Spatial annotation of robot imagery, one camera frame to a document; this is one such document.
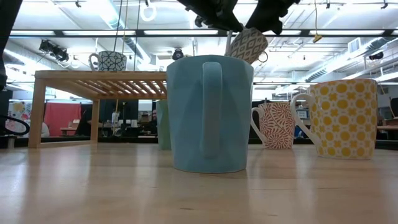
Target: spotlight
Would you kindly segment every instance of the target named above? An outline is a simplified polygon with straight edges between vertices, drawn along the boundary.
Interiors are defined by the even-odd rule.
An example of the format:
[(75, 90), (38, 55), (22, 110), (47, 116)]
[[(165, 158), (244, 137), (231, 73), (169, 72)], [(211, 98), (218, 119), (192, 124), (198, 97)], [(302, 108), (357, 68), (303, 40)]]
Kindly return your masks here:
[(378, 59), (382, 59), (383, 57), (384, 57), (384, 53), (383, 52), (379, 52), (377, 54), (370, 55), (369, 59), (370, 60), (378, 60)]
[(59, 62), (69, 61), (69, 55), (67, 49), (62, 49), (59, 46), (51, 44), (48, 40), (42, 40), (39, 50), (45, 54), (50, 54), (55, 57)]
[(173, 60), (178, 60), (184, 57), (184, 54), (182, 53), (181, 49), (175, 49), (173, 53)]

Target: ceiling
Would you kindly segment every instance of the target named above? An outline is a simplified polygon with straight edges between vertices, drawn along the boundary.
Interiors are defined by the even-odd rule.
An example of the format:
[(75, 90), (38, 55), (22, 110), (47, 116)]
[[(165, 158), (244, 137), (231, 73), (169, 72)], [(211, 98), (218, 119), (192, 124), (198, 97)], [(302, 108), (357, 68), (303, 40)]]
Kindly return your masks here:
[[(102, 2), (107, 0), (79, 0), (81, 7), (76, 7), (75, 0), (24, 0), (13, 29), (40, 30), (40, 29), (109, 29), (101, 14), (110, 10)], [(152, 0), (151, 5), (156, 7), (157, 14), (151, 21), (144, 21), (139, 16), (139, 8), (145, 9), (144, 1), (114, 0), (116, 9), (121, 6), (121, 19), (127, 21), (129, 29), (197, 29), (193, 25), (196, 15), (187, 12), (184, 6), (175, 0)], [(245, 24), (256, 7), (257, 1), (239, 0), (234, 14), (240, 22)], [(301, 0), (299, 5), (293, 5), (289, 13), (281, 19), (285, 29), (314, 29), (315, 21), (319, 29), (395, 29), (398, 27), (396, 14), (398, 0), (388, 0), (389, 5), (381, 9), (383, 1), (350, 0), (334, 1), (326, 8), (326, 1), (317, 0), (317, 16), (313, 0)], [(146, 17), (151, 16), (151, 9), (143, 10)], [(96, 51), (113, 50), (114, 38), (99, 38), (98, 45), (93, 38), (47, 38), (51, 42), (68, 49), (68, 53), (76, 59), (68, 69), (89, 70), (88, 56)], [(355, 37), (325, 37), (314, 44), (308, 37), (269, 37), (267, 48), (268, 61), (255, 62), (257, 80), (289, 81), (292, 72), (306, 72), (325, 63), (347, 49), (348, 42)], [(10, 39), (21, 47), (36, 54), (43, 55), (38, 50), (41, 38)], [(166, 67), (173, 61), (170, 53), (175, 48), (181, 48), (186, 55), (223, 55), (226, 48), (226, 37), (140, 37), (136, 42), (147, 54), (157, 56), (156, 65)], [(123, 42), (117, 39), (116, 51), (121, 52)], [(125, 46), (124, 53), (134, 55), (133, 51)], [(138, 70), (134, 65), (134, 57), (128, 60), (128, 70)], [(336, 72), (347, 75), (363, 69), (363, 62), (355, 62), (356, 66), (346, 66)]]

